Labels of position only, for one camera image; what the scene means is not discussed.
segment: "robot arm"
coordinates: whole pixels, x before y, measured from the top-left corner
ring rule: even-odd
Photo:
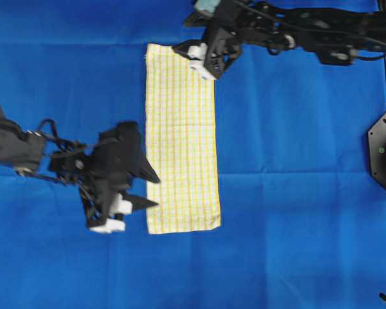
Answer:
[[[356,59],[374,61],[386,54],[386,12],[285,10],[247,0],[199,0],[195,9],[183,25],[206,27],[203,37],[173,50],[205,79],[219,79],[241,55],[242,44],[265,47],[270,55],[301,47],[315,53],[322,64],[335,66],[349,66]],[[361,57],[360,50],[379,55]]]
[[[52,136],[41,131],[46,123],[51,126]],[[49,142],[59,148],[50,155],[48,167],[56,177],[36,173]],[[133,178],[160,182],[142,151],[138,125],[122,122],[101,133],[91,155],[84,152],[86,147],[59,138],[55,123],[50,119],[44,120],[35,132],[23,132],[0,108],[0,164],[12,167],[21,176],[78,186],[87,228],[100,233],[123,231],[124,215],[157,205],[127,194]]]

